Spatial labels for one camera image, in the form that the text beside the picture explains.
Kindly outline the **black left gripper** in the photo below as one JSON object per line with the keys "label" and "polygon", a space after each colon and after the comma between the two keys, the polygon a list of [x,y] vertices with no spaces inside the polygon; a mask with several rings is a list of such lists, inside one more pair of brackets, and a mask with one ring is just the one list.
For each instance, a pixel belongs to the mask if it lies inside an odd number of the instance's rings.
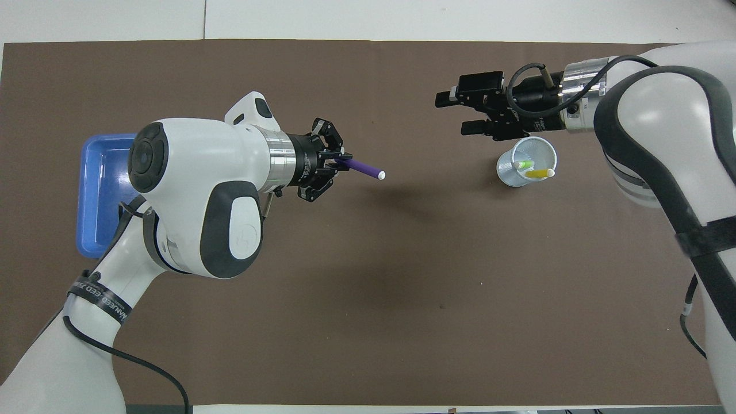
{"label": "black left gripper", "polygon": [[325,159],[349,160],[353,156],[344,149],[344,142],[331,121],[315,118],[311,135],[289,134],[296,164],[289,186],[298,186],[300,199],[315,202],[334,184],[339,172],[337,165],[319,167],[318,153]]}

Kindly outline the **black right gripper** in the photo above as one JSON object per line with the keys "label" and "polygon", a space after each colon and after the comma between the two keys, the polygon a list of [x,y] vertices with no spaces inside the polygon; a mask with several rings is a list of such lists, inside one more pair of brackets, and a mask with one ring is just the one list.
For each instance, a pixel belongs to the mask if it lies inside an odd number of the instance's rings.
{"label": "black right gripper", "polygon": [[[526,111],[544,111],[559,105],[562,71],[551,74],[554,88],[547,89],[541,76],[523,79],[513,87],[513,100]],[[463,136],[484,135],[495,141],[522,139],[532,133],[560,131],[565,124],[560,114],[529,117],[518,114],[507,102],[502,71],[463,74],[450,91],[436,94],[435,107],[468,106],[482,109],[487,120],[463,121]]]}

